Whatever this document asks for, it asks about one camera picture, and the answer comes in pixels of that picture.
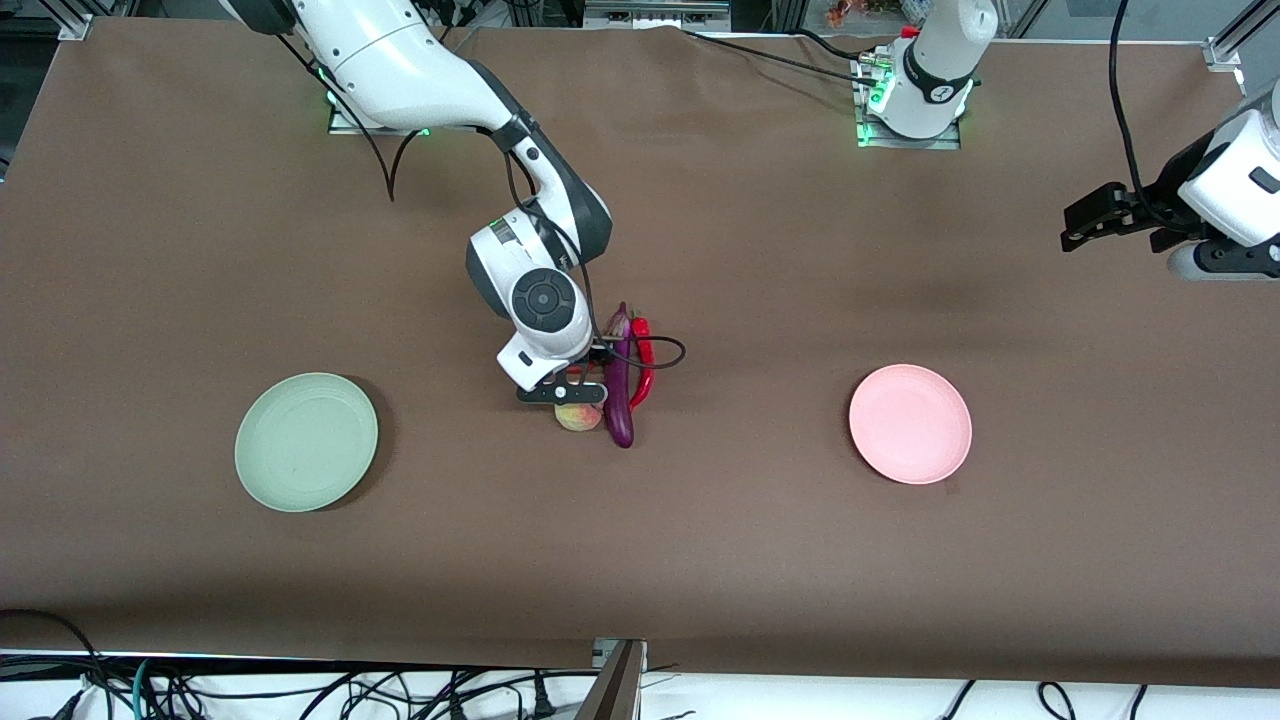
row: black cable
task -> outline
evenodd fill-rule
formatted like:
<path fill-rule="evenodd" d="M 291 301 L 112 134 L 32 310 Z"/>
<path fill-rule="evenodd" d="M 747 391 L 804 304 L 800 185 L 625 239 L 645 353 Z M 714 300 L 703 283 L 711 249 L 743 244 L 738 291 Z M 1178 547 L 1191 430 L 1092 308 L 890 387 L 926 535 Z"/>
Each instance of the black cable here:
<path fill-rule="evenodd" d="M 200 700 L 200 696 L 191 693 L 191 685 L 187 684 L 187 679 L 182 676 L 175 676 L 169 682 L 169 692 L 178 693 L 178 700 L 182 701 L 183 707 L 187 708 L 187 716 L 191 720 L 204 720 L 205 717 L 205 701 Z M 191 694 L 195 698 L 196 705 L 191 705 L 191 700 L 187 696 Z"/>
<path fill-rule="evenodd" d="M 54 714 L 52 720 L 72 720 L 73 717 L 76 717 L 76 708 L 79 706 L 79 701 L 82 697 L 84 697 L 84 691 L 76 691 L 76 694 L 67 698 L 67 702 L 64 702 L 63 706 L 58 708 L 58 712 Z"/>
<path fill-rule="evenodd" d="M 458 671 L 453 671 L 452 676 L 453 689 L 457 691 L 458 685 Z M 467 714 L 462 711 L 462 702 L 458 701 L 458 693 L 454 692 L 449 696 L 449 720 L 467 720 Z"/>
<path fill-rule="evenodd" d="M 1044 697 L 1044 691 L 1048 688 L 1053 688 L 1055 691 L 1057 691 L 1059 697 L 1062 698 L 1062 703 L 1066 705 L 1065 716 L 1060 714 L 1057 710 L 1053 710 L 1053 706 L 1048 703 L 1048 698 Z M 1057 683 L 1041 683 L 1036 685 L 1036 696 L 1039 697 L 1041 707 L 1044 708 L 1044 712 L 1048 712 L 1057 720 L 1075 720 L 1075 708 L 1071 707 L 1071 698 L 1066 696 L 1066 691 L 1062 689 L 1062 685 Z"/>
<path fill-rule="evenodd" d="M 516 688 L 507 689 L 516 693 L 516 720 L 525 720 L 525 693 Z"/>
<path fill-rule="evenodd" d="M 357 115 L 351 109 L 351 105 L 347 105 L 347 101 L 342 99 L 342 94 L 339 94 L 337 90 L 329 86 L 329 82 L 324 78 L 324 74 L 319 69 L 312 68 L 310 63 L 302 59 L 302 55 L 293 49 L 293 45 L 289 44 L 288 40 L 284 40 L 283 35 L 276 35 L 275 38 L 280 41 L 280 45 L 284 45 L 285 47 L 289 49 L 289 54 L 293 55 L 293 58 L 298 61 L 298 64 L 302 65 L 302 69 L 305 69 L 307 74 L 314 77 L 316 82 L 324 86 L 326 92 L 333 94 L 334 100 L 337 100 L 338 104 L 342 105 L 342 109 L 347 111 L 347 115 L 349 115 L 351 119 L 356 120 L 356 126 L 360 127 L 360 135 L 365 136 L 365 140 L 369 142 L 369 146 L 374 149 L 374 156 L 378 158 L 378 167 L 381 168 L 383 170 L 383 182 L 387 184 L 387 196 L 392 200 L 392 202 L 394 202 L 396 195 L 392 192 L 392 177 L 390 173 L 387 172 L 387 161 L 383 160 L 381 150 L 379 150 L 378 143 L 374 142 L 374 136 L 369 135 L 369 128 L 366 128 L 365 123 L 360 120 L 360 115 Z"/>
<path fill-rule="evenodd" d="M 372 693 L 376 694 L 376 696 L 379 696 L 379 697 L 383 697 L 383 698 L 387 698 L 387 700 L 390 700 L 390 701 L 394 701 L 394 702 L 403 702 L 404 705 L 408 705 L 408 706 L 413 706 L 413 705 L 417 705 L 420 702 L 424 702 L 422 700 L 413 700 L 413 696 L 410 693 L 410 689 L 408 689 L 408 683 L 404 682 L 404 675 L 403 674 L 398 673 L 396 679 L 399 680 L 401 689 L 404 692 L 404 694 L 396 694 L 393 692 L 388 692 L 388 691 L 376 688 L 374 685 L 369 685 L 369 684 L 362 683 L 360 680 L 355 680 L 353 684 L 356 687 L 360 687 L 360 688 L 371 689 Z"/>
<path fill-rule="evenodd" d="M 348 683 L 347 684 L 348 692 L 349 692 L 352 684 L 358 685 L 362 689 L 362 692 L 358 696 L 348 696 L 348 702 L 343 706 L 343 711 L 340 714 L 340 717 L 343 717 L 343 719 L 349 717 L 351 711 L 355 710 L 356 706 L 360 705 L 361 702 L 364 702 L 365 700 L 371 700 L 371 701 L 375 701 L 375 702 L 387 703 L 385 700 L 375 698 L 375 697 L 372 697 L 372 694 L 375 692 L 378 692 L 378 688 L 380 688 L 381 685 L 387 684 L 388 682 L 390 682 L 392 679 L 394 679 L 394 678 L 397 678 L 399 675 L 402 675 L 402 673 L 399 673 L 399 671 L 389 673 L 385 678 L 383 678 L 381 680 L 378 680 L 376 683 L 374 683 L 372 685 L 369 685 L 369 687 L 365 687 L 365 685 L 362 685 L 360 683 Z M 399 720 L 399 708 L 396 710 L 396 719 Z"/>
<path fill-rule="evenodd" d="M 301 691 L 280 691 L 274 693 L 211 693 L 206 691 L 197 691 L 191 688 L 191 694 L 196 697 L 206 697 L 210 700 L 275 700 L 282 697 L 292 697 L 298 694 L 311 694 L 323 691 L 324 688 L 305 688 Z"/>
<path fill-rule="evenodd" d="M 837 73 L 836 70 L 828 70 L 827 68 L 819 68 L 818 65 L 810 65 L 808 63 L 801 63 L 799 60 L 792 60 L 791 58 L 783 58 L 781 55 L 773 55 L 771 53 L 764 53 L 762 50 L 755 50 L 754 47 L 746 47 L 746 46 L 742 46 L 742 45 L 735 45 L 732 42 L 726 42 L 726 41 L 723 41 L 723 40 L 721 40 L 718 37 L 708 37 L 705 35 L 698 35 L 696 32 L 687 31 L 687 29 L 681 29 L 680 32 L 684 32 L 685 35 L 687 35 L 690 37 L 696 37 L 698 40 L 701 40 L 704 42 L 710 42 L 713 45 L 722 45 L 724 47 L 730 47 L 730 49 L 737 50 L 740 53 L 746 53 L 749 55 L 756 55 L 759 58 L 765 58 L 768 60 L 773 60 L 776 63 L 782 63 L 785 65 L 791 65 L 794 68 L 800 68 L 803 70 L 810 70 L 810 72 L 814 72 L 814 73 L 818 73 L 818 74 L 829 76 L 829 77 L 833 77 L 833 78 L 840 78 L 842 81 L 852 82 L 855 85 L 865 85 L 867 87 L 874 87 L 876 86 L 876 81 L 873 81 L 872 78 L 855 77 L 855 76 L 851 76 L 849 73 Z"/>
<path fill-rule="evenodd" d="M 329 683 L 323 691 L 320 691 L 316 694 L 316 697 L 311 698 L 311 702 L 307 703 L 307 707 L 306 707 L 306 710 L 302 711 L 302 715 L 298 715 L 298 720 L 307 720 L 307 716 L 311 715 L 312 712 L 315 712 L 316 707 L 320 707 L 320 703 L 324 702 L 324 698 L 326 698 L 330 694 L 333 694 L 333 691 L 335 691 L 335 689 L 346 685 L 347 683 L 349 683 L 356 675 L 358 675 L 358 673 L 347 673 L 346 675 L 343 675 L 343 676 L 338 678 L 337 680 Z"/>
<path fill-rule="evenodd" d="M 599 328 L 599 325 L 595 322 L 595 299 L 594 299 L 594 296 L 591 293 L 591 275 L 586 270 L 586 263 L 582 260 L 582 256 L 579 255 L 577 246 L 573 245 L 572 240 L 570 240 L 568 233 L 564 232 L 564 228 L 559 227 L 559 224 L 557 224 L 554 220 L 552 220 L 550 218 L 548 218 L 547 214 L 543 213 L 541 209 L 539 209 L 534 204 L 531 204 L 531 202 L 522 202 L 520 200 L 520 193 L 516 191 L 516 176 L 511 170 L 512 158 L 513 158 L 513 154 L 508 151 L 507 155 L 506 155 L 506 160 L 507 160 L 507 188 L 511 191 L 511 199 L 516 204 L 517 208 L 522 209 L 525 213 L 529 213 L 530 215 L 532 215 L 532 217 L 543 220 L 548 225 L 550 225 L 550 228 L 553 231 L 556 231 L 556 234 L 558 234 L 559 238 L 563 241 L 564 247 L 570 252 L 573 254 L 573 261 L 577 265 L 579 270 L 581 270 L 581 273 L 582 273 L 582 296 L 586 297 L 586 314 L 588 314 L 588 319 L 590 319 L 590 322 L 591 322 L 591 337 L 594 337 L 604 347 L 605 352 L 608 352 L 611 356 L 613 356 L 613 357 L 616 357 L 616 359 L 626 363 L 627 365 L 631 365 L 632 368 L 640 368 L 643 370 L 666 370 L 668 368 L 675 368 L 676 365 L 680 365 L 680 363 L 684 361 L 685 355 L 689 352 L 689 348 L 685 347 L 684 342 L 681 342 L 681 341 L 678 341 L 678 340 L 676 340 L 673 337 L 669 337 L 669 336 L 653 334 L 653 336 L 645 336 L 645 338 L 644 338 L 646 342 L 664 342 L 664 343 L 676 346 L 676 348 L 680 351 L 680 354 L 676 355 L 675 359 L 668 360 L 666 363 L 641 363 L 639 360 L 632 360 L 631 357 L 627 357 L 626 355 L 623 355 L 623 354 L 618 352 L 617 350 L 614 350 L 613 348 L 613 343 L 605 342 L 604 336 L 600 334 L 600 328 Z M 532 188 L 532 182 L 534 181 L 529 176 L 529 170 L 521 163 L 517 161 L 516 164 L 520 165 L 520 168 L 524 170 L 525 179 L 529 181 L 530 193 L 532 193 L 532 190 L 534 190 Z"/>
<path fill-rule="evenodd" d="M 872 50 L 876 49 L 874 46 L 872 46 L 872 47 L 868 47 L 867 50 L 860 50 L 858 53 L 846 53 L 846 51 L 841 50 L 840 47 L 836 47 L 835 45 L 827 42 L 826 37 L 822 37 L 817 32 L 808 31 L 808 29 L 805 29 L 803 27 L 801 28 L 796 28 L 796 29 L 783 31 L 780 35 L 795 35 L 795 36 L 800 36 L 800 37 L 808 37 L 809 40 L 817 42 L 818 46 L 820 46 L 827 53 L 831 53 L 832 55 L 835 55 L 837 58 L 842 58 L 845 60 L 854 60 L 854 61 L 856 61 L 858 58 L 863 53 L 870 53 Z"/>
<path fill-rule="evenodd" d="M 84 652 L 88 653 L 90 661 L 93 664 L 93 671 L 97 674 L 99 679 L 102 682 L 102 685 L 106 688 L 106 717 L 108 720 L 113 720 L 115 717 L 115 703 L 111 702 L 111 691 L 108 687 L 110 684 L 110 678 L 102 669 L 102 661 L 97 653 L 97 650 L 93 648 L 93 644 L 88 642 L 88 637 L 86 637 L 84 633 L 76 626 L 74 623 L 54 612 L 47 612 L 45 610 L 27 610 L 20 607 L 0 610 L 0 619 L 4 618 L 35 618 L 49 623 L 56 623 L 58 625 L 61 625 L 68 632 L 70 632 L 70 634 L 76 635 L 76 639 L 79 641 L 81 646 L 84 647 Z"/>
<path fill-rule="evenodd" d="M 585 678 L 585 676 L 593 676 L 593 675 L 598 675 L 598 674 L 599 674 L 598 671 L 588 671 L 588 670 L 557 670 L 557 671 L 550 671 L 550 673 L 543 673 L 541 676 L 543 678 Z M 499 683 L 493 683 L 493 684 L 489 684 L 489 685 L 483 685 L 483 687 L 479 687 L 479 688 L 474 688 L 474 689 L 470 689 L 470 691 L 467 691 L 465 693 L 457 693 L 457 692 L 454 692 L 452 694 L 452 697 L 451 697 L 451 702 L 456 701 L 461 706 L 461 703 L 467 702 L 470 700 L 475 700 L 475 698 L 477 698 L 477 697 L 480 697 L 483 694 L 488 694 L 488 693 L 497 692 L 497 691 L 500 691 L 500 689 L 511 688 L 512 685 L 518 685 L 520 683 L 527 683 L 527 682 L 530 682 L 532 679 L 534 679 L 534 675 L 524 675 L 521 678 L 512 678 L 509 680 L 502 680 Z M 445 707 L 440 708 L 439 712 L 436 712 L 435 715 L 433 715 L 429 720 L 442 720 L 444 717 L 444 715 L 449 712 L 449 710 L 451 710 L 451 706 L 445 706 Z"/>
<path fill-rule="evenodd" d="M 1120 126 L 1120 140 L 1124 142 L 1124 159 L 1129 164 L 1129 181 L 1133 183 L 1133 192 L 1138 196 L 1138 202 L 1142 204 L 1142 209 L 1151 215 L 1151 219 L 1160 223 L 1160 227 L 1176 233 L 1190 233 L 1198 228 L 1198 225 L 1190 224 L 1184 225 L 1181 223 L 1175 223 L 1160 213 L 1151 204 L 1147 197 L 1147 191 L 1142 186 L 1142 173 L 1138 170 L 1138 155 L 1133 150 L 1133 135 L 1129 132 L 1129 120 L 1124 114 L 1124 105 L 1120 102 L 1120 86 L 1116 82 L 1116 56 L 1120 53 L 1120 26 L 1124 23 L 1125 10 L 1129 9 L 1129 0 L 1120 0 L 1120 5 L 1116 6 L 1116 19 L 1111 26 L 1111 45 L 1107 53 L 1107 85 L 1111 90 L 1111 109 L 1115 110 L 1116 123 Z"/>
<path fill-rule="evenodd" d="M 396 714 L 396 720 L 401 720 L 399 707 L 396 707 L 394 702 L 392 702 L 389 700 L 383 700 L 380 697 L 374 697 L 374 696 L 370 696 L 370 697 L 367 697 L 365 700 L 367 700 L 369 702 L 376 702 L 378 705 L 385 705 L 387 707 L 390 707 L 392 712 Z"/>
<path fill-rule="evenodd" d="M 170 719 L 173 719 L 173 715 L 165 715 L 165 712 L 164 712 L 164 705 L 160 702 L 160 698 L 156 697 L 156 689 L 151 684 L 151 680 L 148 680 L 146 678 L 146 675 L 142 676 L 142 697 L 141 697 L 141 700 L 142 700 L 143 705 L 151 706 L 151 708 L 155 711 L 155 712 L 152 712 L 150 715 L 146 715 L 147 717 L 156 717 L 159 720 L 170 720 Z"/>
<path fill-rule="evenodd" d="M 404 674 L 397 673 L 397 679 L 399 679 L 401 689 L 404 691 L 404 715 L 413 715 L 413 694 L 408 692 L 408 683 L 404 682 Z"/>
<path fill-rule="evenodd" d="M 969 694 L 969 691 L 973 689 L 973 685 L 977 682 L 978 680 L 965 680 L 964 687 L 960 688 L 960 693 L 956 694 L 956 698 L 954 701 L 951 701 L 951 710 L 947 710 L 947 714 L 940 717 L 938 720 L 955 720 L 956 712 L 960 712 L 960 705 L 964 702 L 964 697 Z"/>
<path fill-rule="evenodd" d="M 70 667 L 78 667 L 78 669 L 84 669 L 84 670 L 92 670 L 92 673 L 90 673 L 90 674 L 86 675 L 88 678 L 90 683 L 93 687 L 96 687 L 96 688 L 102 688 L 102 691 L 105 691 L 109 696 L 115 697 L 116 700 L 119 700 L 120 702 L 123 702 L 124 706 L 128 707 L 131 712 L 133 711 L 133 705 L 132 705 L 132 702 L 129 700 L 127 689 L 113 688 L 109 682 L 104 682 L 102 678 L 97 675 L 97 667 L 99 667 L 99 665 L 95 664 L 95 661 L 92 661 L 92 660 L 82 660 L 79 657 L 47 656 L 47 655 L 13 655 L 13 656 L 8 656 L 8 657 L 0 657 L 0 666 L 4 666 L 4 667 L 18 666 L 18 667 L 20 667 L 23 665 L 70 666 Z M 133 682 L 132 671 L 125 671 L 127 666 L 125 665 L 119 665 L 119 667 L 122 667 L 122 670 L 118 671 L 118 673 L 113 673 L 111 669 L 110 669 L 111 665 L 113 665 L 111 661 L 108 660 L 108 659 L 104 659 L 102 662 L 101 662 L 101 667 L 104 667 L 108 679 L 109 680 L 119 680 L 125 687 L 128 687 Z M 22 679 L 27 679 L 31 675 L 35 675 L 33 679 L 40 679 L 40 678 L 44 676 L 44 671 L 33 671 L 33 673 L 5 675 L 5 679 L 8 679 L 8 680 L 22 680 Z M 109 715 L 111 715 L 113 712 L 114 712 L 114 710 L 108 710 Z"/>
<path fill-rule="evenodd" d="M 457 678 L 458 680 L 457 684 L 461 685 L 468 683 L 483 674 L 484 674 L 483 671 L 468 670 L 466 673 L 462 673 L 465 678 L 463 676 Z M 445 683 L 443 688 L 440 688 L 440 692 L 438 692 L 435 697 L 422 703 L 422 708 L 410 716 L 410 720 L 424 720 L 428 715 L 430 715 L 431 710 L 434 710 L 435 706 L 440 703 L 440 701 L 447 700 L 451 694 L 456 692 L 457 687 L 454 684 L 454 678 L 451 678 L 449 682 Z"/>
<path fill-rule="evenodd" d="M 543 680 L 543 674 L 539 670 L 534 670 L 534 717 L 532 717 L 532 720 L 544 720 L 544 719 L 550 717 L 553 715 L 556 715 L 556 706 L 552 705 L 552 698 L 550 698 L 550 696 L 547 694 L 547 683 Z"/>
<path fill-rule="evenodd" d="M 169 678 L 169 693 L 168 694 L 169 694 L 169 697 L 165 698 L 165 703 L 168 703 L 168 706 L 169 706 L 168 707 L 168 710 L 169 710 L 169 717 L 177 717 L 177 714 L 174 714 L 174 711 L 173 711 L 173 696 L 175 694 L 173 692 L 173 678 Z"/>
<path fill-rule="evenodd" d="M 413 138 L 421 133 L 422 131 L 417 131 L 406 135 L 404 140 L 401 141 L 399 147 L 396 149 L 396 158 L 392 160 L 392 173 L 390 177 L 387 178 L 387 192 L 390 195 L 392 202 L 396 202 L 396 173 L 399 172 L 399 159 L 404 155 L 404 149 L 408 147 L 408 143 L 413 142 Z"/>
<path fill-rule="evenodd" d="M 1133 696 L 1133 703 L 1129 705 L 1129 720 L 1138 720 L 1138 706 L 1142 705 L 1144 697 L 1147 697 L 1147 685 L 1138 685 L 1138 694 Z"/>

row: brown table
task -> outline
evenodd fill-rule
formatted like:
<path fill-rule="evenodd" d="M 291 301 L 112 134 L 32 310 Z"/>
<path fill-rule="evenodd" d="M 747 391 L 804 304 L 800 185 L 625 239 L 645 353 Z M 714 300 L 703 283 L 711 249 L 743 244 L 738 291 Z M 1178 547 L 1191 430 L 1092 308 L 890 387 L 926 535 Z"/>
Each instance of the brown table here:
<path fill-rule="evenodd" d="M 613 211 L 602 309 L 689 342 L 636 447 L 493 361 L 511 327 L 462 270 L 509 208 L 486 140 L 416 142 L 393 205 L 274 40 L 101 20 L 0 188 L 4 605 L 114 650 L 582 665 L 643 635 L 689 670 L 1280 684 L 1280 291 L 1059 251 L 1125 177 L 1105 46 L 993 46 L 964 149 L 908 152 L 856 147 L 846 85 L 673 31 L 472 44 Z M 1239 99 L 1192 46 L 1121 65 L 1151 177 Z M 849 438 L 900 361 L 974 418 L 937 487 Z M 384 441 L 355 498 L 283 515 L 232 443 L 308 370 L 360 379 Z"/>

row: robotic arm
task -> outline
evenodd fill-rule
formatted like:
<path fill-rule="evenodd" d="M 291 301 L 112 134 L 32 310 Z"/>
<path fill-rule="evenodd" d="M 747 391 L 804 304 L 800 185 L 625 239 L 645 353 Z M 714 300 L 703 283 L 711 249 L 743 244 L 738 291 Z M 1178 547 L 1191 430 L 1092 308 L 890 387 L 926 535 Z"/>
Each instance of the robotic arm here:
<path fill-rule="evenodd" d="M 488 68 L 449 53 L 410 0 L 220 0 L 256 32 L 296 32 L 365 126 L 481 132 L 538 192 L 471 236 L 466 268 L 489 307 L 516 325 L 498 363 L 525 391 L 591 345 L 593 323 L 568 270 L 599 258 L 613 220 L 538 122 Z"/>
<path fill-rule="evenodd" d="M 1124 183 L 1110 182 L 1068 208 L 1062 251 L 1155 229 L 1152 252 L 1197 241 L 1170 255 L 1169 269 L 1178 277 L 1280 279 L 1277 86 L 1245 99 L 1216 129 L 1174 155 L 1143 188 L 1147 204 Z"/>
<path fill-rule="evenodd" d="M 887 82 L 868 109 L 901 136 L 942 135 L 964 111 L 973 70 L 998 27 L 991 0 L 937 0 L 918 37 L 888 46 Z"/>

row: purple eggplant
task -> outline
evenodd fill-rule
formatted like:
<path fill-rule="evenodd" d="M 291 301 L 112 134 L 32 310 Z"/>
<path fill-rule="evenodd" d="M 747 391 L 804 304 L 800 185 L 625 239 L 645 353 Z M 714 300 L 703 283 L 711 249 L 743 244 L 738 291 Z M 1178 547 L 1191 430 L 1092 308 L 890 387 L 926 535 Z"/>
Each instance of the purple eggplant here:
<path fill-rule="evenodd" d="M 627 316 L 627 305 L 623 302 L 618 311 L 609 320 L 609 332 L 622 340 L 613 345 L 613 350 L 623 356 L 631 356 L 631 319 Z M 614 445 L 626 448 L 635 442 L 635 428 L 631 427 L 631 365 L 611 356 L 604 364 L 604 388 L 609 391 L 604 398 L 604 425 L 609 428 L 609 437 Z"/>

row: blue cable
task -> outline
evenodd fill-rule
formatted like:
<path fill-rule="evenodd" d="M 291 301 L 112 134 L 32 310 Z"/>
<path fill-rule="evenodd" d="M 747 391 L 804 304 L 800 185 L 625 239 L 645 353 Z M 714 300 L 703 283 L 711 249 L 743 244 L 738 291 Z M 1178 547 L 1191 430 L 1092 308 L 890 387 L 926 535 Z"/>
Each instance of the blue cable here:
<path fill-rule="evenodd" d="M 142 676 L 146 674 L 147 664 L 150 662 L 150 657 L 143 660 L 138 665 L 138 671 L 133 674 L 133 720 L 142 720 Z"/>

